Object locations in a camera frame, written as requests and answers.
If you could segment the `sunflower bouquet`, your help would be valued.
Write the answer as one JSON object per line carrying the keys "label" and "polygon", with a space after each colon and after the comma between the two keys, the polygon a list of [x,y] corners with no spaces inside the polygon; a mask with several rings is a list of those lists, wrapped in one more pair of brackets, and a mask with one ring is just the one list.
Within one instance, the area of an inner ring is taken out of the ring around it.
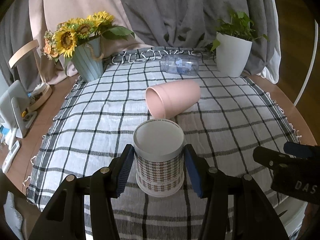
{"label": "sunflower bouquet", "polygon": [[99,11],[86,18],[71,18],[59,23],[56,31],[45,32],[42,53],[50,60],[57,61],[60,56],[71,60],[77,47],[95,38],[127,40],[135,37],[135,33],[130,29],[114,24],[114,19],[108,12]]}

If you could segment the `grey curtain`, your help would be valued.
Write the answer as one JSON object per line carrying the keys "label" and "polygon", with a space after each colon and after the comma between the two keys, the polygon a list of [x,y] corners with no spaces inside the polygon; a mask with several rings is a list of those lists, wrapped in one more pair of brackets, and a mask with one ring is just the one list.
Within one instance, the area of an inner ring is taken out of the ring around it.
{"label": "grey curtain", "polygon": [[[260,74],[272,83],[279,80],[281,61],[278,15],[274,0],[121,0],[135,38],[106,41],[103,54],[146,47],[203,48],[216,37],[219,18],[230,19],[228,7],[244,11],[254,22],[258,35],[245,66],[251,75]],[[1,19],[1,76],[5,84],[20,80],[28,91],[40,82],[32,56],[15,69],[9,59],[26,43],[34,40],[29,18],[29,0],[14,0]]]}

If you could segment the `green potted plant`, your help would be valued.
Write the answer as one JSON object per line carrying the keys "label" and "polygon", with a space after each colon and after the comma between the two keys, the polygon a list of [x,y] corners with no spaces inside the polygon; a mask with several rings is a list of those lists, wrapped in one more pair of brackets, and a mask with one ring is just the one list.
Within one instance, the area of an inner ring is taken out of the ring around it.
{"label": "green potted plant", "polygon": [[264,38],[267,42],[270,42],[270,39],[266,34],[257,34],[257,31],[252,28],[254,22],[244,11],[236,11],[229,6],[228,13],[230,22],[226,22],[222,18],[217,20],[217,23],[215,24],[217,34],[220,33],[222,35],[228,35],[250,42]]}

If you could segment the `houndstooth paper cup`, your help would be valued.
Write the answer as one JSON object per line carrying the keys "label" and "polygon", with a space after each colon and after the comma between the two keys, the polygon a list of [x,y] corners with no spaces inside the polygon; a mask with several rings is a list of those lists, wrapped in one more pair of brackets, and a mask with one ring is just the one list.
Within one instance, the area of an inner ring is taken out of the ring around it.
{"label": "houndstooth paper cup", "polygon": [[133,133],[136,181],[140,189],[153,197],[175,194],[184,181],[184,132],[175,122],[151,119]]}

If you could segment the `clear plastic cup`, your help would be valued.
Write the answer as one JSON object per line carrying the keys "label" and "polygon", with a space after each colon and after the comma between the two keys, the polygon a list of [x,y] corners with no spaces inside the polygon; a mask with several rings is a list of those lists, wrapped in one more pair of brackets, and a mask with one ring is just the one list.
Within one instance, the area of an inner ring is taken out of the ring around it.
{"label": "clear plastic cup", "polygon": [[196,76],[199,72],[199,58],[194,55],[164,55],[160,60],[161,71],[169,74]]}

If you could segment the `plaid tablecloth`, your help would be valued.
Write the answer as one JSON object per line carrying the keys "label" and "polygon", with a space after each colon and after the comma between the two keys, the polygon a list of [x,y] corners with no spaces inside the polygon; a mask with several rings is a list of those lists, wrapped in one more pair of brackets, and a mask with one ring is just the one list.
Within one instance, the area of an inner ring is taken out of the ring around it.
{"label": "plaid tablecloth", "polygon": [[[136,62],[134,55],[142,60]],[[175,147],[191,144],[223,173],[251,175],[273,207],[284,204],[288,196],[271,189],[273,173],[254,161],[253,150],[263,146],[282,151],[286,142],[297,142],[294,129],[268,92],[252,80],[221,74],[204,52],[199,59],[198,74],[187,76],[162,71],[149,49],[122,53],[105,62],[99,79],[78,80],[34,160],[29,202],[43,210],[68,175],[92,175],[128,144],[157,154],[157,161],[168,155],[167,167],[172,167]],[[170,120],[154,119],[146,89],[181,80],[199,85],[199,101]]]}

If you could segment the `wooden chair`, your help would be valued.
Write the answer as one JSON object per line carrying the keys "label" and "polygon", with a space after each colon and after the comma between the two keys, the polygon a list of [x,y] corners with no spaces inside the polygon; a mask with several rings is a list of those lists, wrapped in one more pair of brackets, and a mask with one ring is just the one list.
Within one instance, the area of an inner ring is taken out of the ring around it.
{"label": "wooden chair", "polygon": [[9,67],[12,69],[12,68],[16,67],[16,64],[19,61],[21,61],[23,58],[28,56],[30,53],[33,53],[40,79],[41,79],[42,83],[46,83],[46,81],[41,73],[40,56],[37,53],[38,48],[39,48],[38,40],[32,40],[32,41],[28,42],[27,44],[22,46],[18,51],[16,51],[16,53],[14,55],[12,55],[12,57],[9,59],[8,64],[9,64]]}

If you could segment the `round wooden tray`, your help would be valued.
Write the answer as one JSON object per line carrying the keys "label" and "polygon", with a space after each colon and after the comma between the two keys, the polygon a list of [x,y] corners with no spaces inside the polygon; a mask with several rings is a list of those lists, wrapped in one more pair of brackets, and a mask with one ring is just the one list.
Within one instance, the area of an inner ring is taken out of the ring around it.
{"label": "round wooden tray", "polygon": [[30,106],[28,112],[38,110],[52,94],[52,88],[47,83],[38,85],[30,95]]}

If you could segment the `beige curtain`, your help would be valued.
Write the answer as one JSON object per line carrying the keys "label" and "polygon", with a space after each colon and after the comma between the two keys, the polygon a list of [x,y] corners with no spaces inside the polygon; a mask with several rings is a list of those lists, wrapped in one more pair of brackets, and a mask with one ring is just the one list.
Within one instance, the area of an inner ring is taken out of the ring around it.
{"label": "beige curtain", "polygon": [[54,31],[59,23],[71,18],[86,18],[99,11],[113,15],[115,24],[132,29],[121,0],[29,0],[31,33],[40,45],[40,72],[46,83],[55,85],[77,71],[71,63],[67,70],[63,70],[62,62],[49,60],[43,55],[44,33]]}

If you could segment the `light blue ribbed vase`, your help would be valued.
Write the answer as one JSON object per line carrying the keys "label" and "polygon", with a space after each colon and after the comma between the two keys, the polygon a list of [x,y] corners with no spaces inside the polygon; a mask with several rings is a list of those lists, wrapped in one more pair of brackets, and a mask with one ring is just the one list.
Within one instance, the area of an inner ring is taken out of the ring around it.
{"label": "light blue ribbed vase", "polygon": [[99,79],[104,72],[103,57],[100,37],[97,37],[75,48],[72,63],[81,78],[91,82]]}

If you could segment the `white plant pot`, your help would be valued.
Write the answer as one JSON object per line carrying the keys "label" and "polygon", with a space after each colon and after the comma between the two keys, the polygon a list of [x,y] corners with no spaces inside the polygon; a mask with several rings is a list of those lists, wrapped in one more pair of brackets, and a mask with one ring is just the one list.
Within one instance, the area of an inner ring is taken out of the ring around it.
{"label": "white plant pot", "polygon": [[245,68],[252,48],[252,41],[217,33],[220,45],[216,48],[218,70],[229,77],[239,77]]}

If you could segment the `white desktop device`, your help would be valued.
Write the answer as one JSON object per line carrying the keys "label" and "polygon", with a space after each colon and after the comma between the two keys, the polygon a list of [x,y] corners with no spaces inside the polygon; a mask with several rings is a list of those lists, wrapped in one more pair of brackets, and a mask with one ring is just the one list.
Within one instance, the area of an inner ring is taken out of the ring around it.
{"label": "white desktop device", "polygon": [[17,138],[25,137],[37,117],[37,111],[30,112],[29,106],[29,96],[19,80],[1,96],[1,124],[7,129],[16,127]]}

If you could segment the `pink cup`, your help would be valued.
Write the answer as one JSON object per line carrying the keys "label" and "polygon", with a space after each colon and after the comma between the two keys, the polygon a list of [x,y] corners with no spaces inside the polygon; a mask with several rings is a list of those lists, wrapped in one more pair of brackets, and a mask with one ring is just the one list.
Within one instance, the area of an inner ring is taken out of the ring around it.
{"label": "pink cup", "polygon": [[178,80],[148,87],[145,101],[156,119],[170,119],[186,111],[199,101],[201,91],[193,80]]}

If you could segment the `white remote control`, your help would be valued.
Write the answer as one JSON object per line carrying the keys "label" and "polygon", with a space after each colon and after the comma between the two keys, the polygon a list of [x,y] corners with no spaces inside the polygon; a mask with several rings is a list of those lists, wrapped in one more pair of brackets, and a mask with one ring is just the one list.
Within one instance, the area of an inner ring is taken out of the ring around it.
{"label": "white remote control", "polygon": [[11,150],[9,151],[9,153],[7,154],[6,158],[4,159],[4,162],[2,164],[2,171],[3,173],[7,173],[12,165],[12,162],[17,154],[17,152],[20,149],[20,142],[17,140]]}

